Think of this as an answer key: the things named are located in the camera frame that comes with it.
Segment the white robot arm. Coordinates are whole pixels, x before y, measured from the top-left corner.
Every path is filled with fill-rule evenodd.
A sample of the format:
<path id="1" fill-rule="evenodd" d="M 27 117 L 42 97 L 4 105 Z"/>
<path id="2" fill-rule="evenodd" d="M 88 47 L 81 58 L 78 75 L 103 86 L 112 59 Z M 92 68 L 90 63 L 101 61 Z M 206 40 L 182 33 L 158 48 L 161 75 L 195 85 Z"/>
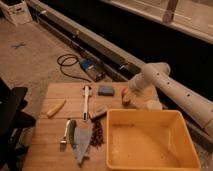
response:
<path id="1" fill-rule="evenodd" d="M 122 103 L 130 103 L 143 89 L 154 85 L 213 138 L 213 102 L 175 81 L 169 74 L 170 66 L 165 62 L 143 64 L 141 72 L 129 80 Z"/>

